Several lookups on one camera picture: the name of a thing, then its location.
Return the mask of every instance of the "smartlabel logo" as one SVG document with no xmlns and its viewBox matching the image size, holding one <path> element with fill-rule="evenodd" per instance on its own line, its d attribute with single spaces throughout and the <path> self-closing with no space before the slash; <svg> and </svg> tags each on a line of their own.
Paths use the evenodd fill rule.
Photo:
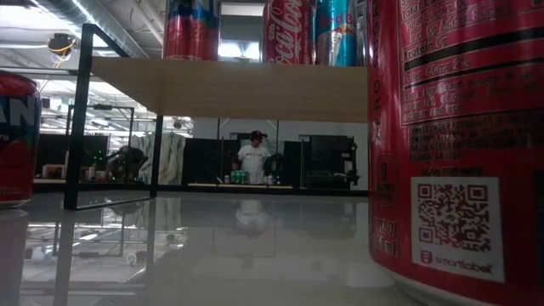
<svg viewBox="0 0 544 306">
<path fill-rule="evenodd" d="M 437 264 L 443 264 L 448 265 L 451 267 L 486 273 L 486 274 L 493 274 L 493 265 L 492 264 L 486 264 L 486 265 L 479 265 L 475 262 L 467 263 L 464 260 L 450 260 L 448 258 L 436 258 L 435 262 Z"/>
<path fill-rule="evenodd" d="M 433 263 L 433 254 L 429 251 L 422 251 L 421 253 L 422 263 L 432 264 Z"/>
</svg>

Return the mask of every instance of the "coca-cola can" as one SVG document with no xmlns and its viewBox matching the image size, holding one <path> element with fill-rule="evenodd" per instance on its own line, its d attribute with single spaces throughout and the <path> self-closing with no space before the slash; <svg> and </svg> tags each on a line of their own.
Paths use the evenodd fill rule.
<svg viewBox="0 0 544 306">
<path fill-rule="evenodd" d="M 269 0 L 263 18 L 264 62 L 312 64 L 313 8 L 308 0 Z"/>
</svg>

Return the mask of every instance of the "red bull can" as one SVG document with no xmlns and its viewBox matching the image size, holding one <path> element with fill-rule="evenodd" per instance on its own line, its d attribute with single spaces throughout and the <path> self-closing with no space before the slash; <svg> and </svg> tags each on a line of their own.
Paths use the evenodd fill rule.
<svg viewBox="0 0 544 306">
<path fill-rule="evenodd" d="M 168 0 L 165 60 L 218 60 L 218 0 Z"/>
<path fill-rule="evenodd" d="M 355 0 L 320 0 L 315 8 L 317 65 L 357 65 Z"/>
</svg>

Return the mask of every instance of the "black machine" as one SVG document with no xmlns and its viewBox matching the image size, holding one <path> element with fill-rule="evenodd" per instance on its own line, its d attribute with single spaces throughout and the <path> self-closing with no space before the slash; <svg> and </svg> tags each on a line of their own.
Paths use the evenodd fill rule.
<svg viewBox="0 0 544 306">
<path fill-rule="evenodd" d="M 346 189 L 357 184 L 357 144 L 348 136 L 310 136 L 304 154 L 304 186 L 309 189 Z"/>
</svg>

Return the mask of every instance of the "shelf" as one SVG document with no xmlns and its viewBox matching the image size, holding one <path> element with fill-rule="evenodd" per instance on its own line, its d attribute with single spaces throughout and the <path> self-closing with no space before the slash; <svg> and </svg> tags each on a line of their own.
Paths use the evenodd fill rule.
<svg viewBox="0 0 544 306">
<path fill-rule="evenodd" d="M 366 68 L 93 57 L 92 72 L 157 115 L 366 122 Z"/>
</svg>

